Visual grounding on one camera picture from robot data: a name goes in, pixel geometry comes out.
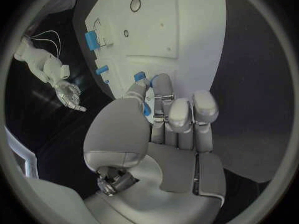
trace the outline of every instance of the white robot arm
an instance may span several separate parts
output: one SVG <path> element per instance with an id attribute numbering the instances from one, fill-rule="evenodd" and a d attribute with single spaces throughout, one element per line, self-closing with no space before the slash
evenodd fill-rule
<path id="1" fill-rule="evenodd" d="M 23 37 L 14 57 L 16 60 L 26 62 L 30 71 L 42 82 L 50 83 L 57 97 L 66 107 L 86 111 L 85 107 L 79 105 L 80 89 L 65 81 L 70 75 L 68 65 L 63 65 L 48 51 L 35 48 L 27 37 Z"/>

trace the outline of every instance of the cable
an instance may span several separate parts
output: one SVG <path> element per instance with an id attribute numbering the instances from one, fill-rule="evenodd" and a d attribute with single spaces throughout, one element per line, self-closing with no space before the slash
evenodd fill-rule
<path id="1" fill-rule="evenodd" d="M 59 56 L 60 56 L 60 52 L 61 52 L 61 41 L 60 41 L 60 36 L 59 36 L 59 34 L 58 34 L 57 31 L 54 31 L 54 30 L 43 31 L 43 32 L 41 32 L 41 33 L 39 33 L 39 34 L 37 34 L 37 35 L 30 36 L 29 38 L 38 37 L 38 36 L 40 36 L 40 35 L 42 35 L 42 34 L 49 33 L 49 32 L 54 32 L 54 33 L 57 35 L 57 38 L 58 38 L 58 41 L 59 41 L 59 53 L 58 53 L 58 56 L 57 56 L 57 57 L 59 58 Z"/>
<path id="2" fill-rule="evenodd" d="M 31 39 L 31 40 L 36 40 L 36 41 L 50 41 L 50 42 L 52 42 L 52 43 L 55 45 L 55 47 L 56 47 L 57 58 L 59 58 L 58 47 L 57 47 L 57 45 L 56 45 L 56 43 L 55 43 L 54 41 L 52 41 L 52 40 L 50 40 L 50 39 L 40 39 L 40 38 L 32 38 L 32 37 L 30 37 L 30 39 Z"/>

